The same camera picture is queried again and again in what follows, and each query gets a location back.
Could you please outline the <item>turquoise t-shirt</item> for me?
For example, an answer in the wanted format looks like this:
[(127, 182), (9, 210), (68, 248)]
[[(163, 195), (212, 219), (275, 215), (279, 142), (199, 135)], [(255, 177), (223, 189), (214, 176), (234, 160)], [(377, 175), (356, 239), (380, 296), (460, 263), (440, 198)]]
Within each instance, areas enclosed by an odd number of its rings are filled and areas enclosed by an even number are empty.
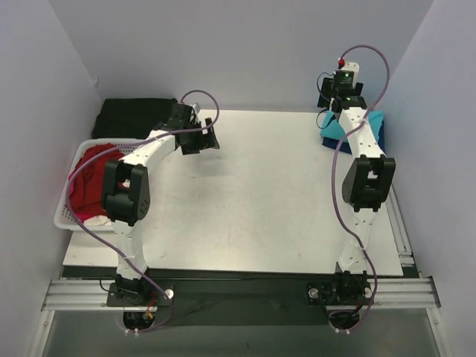
[[(323, 120), (323, 128), (320, 131), (320, 136), (323, 139), (330, 139), (339, 141), (343, 135), (344, 130), (336, 119), (333, 119), (333, 114), (327, 112)], [(372, 111), (367, 117), (371, 126), (372, 132), (375, 138), (378, 140), (379, 145), (382, 147), (385, 145), (385, 128), (384, 119), (385, 115), (383, 111)]]

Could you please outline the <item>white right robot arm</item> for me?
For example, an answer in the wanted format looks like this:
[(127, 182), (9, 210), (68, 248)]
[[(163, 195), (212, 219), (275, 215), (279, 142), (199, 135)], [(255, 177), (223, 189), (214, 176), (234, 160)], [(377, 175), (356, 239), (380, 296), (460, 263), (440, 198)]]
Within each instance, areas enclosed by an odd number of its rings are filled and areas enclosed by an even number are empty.
[(374, 220), (387, 200), (396, 162), (388, 158), (373, 134), (369, 109), (360, 95), (358, 71), (342, 67), (323, 80), (319, 101), (337, 117), (344, 130), (353, 161), (341, 184), (341, 197), (352, 214), (352, 222), (338, 221), (350, 235), (338, 258), (338, 269), (351, 274), (372, 272), (367, 246)]

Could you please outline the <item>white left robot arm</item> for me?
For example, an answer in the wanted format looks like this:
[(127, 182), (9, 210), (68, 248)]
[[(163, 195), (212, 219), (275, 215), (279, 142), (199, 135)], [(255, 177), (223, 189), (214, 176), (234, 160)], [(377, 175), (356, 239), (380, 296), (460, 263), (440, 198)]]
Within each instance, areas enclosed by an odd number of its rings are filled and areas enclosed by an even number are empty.
[(115, 286), (133, 306), (144, 305), (152, 287), (146, 281), (148, 265), (144, 257), (140, 221), (151, 207), (149, 171), (172, 152), (199, 154), (220, 145), (211, 118), (200, 121), (199, 105), (176, 103), (164, 124), (134, 146), (130, 154), (106, 162), (101, 206), (117, 237), (118, 268)]

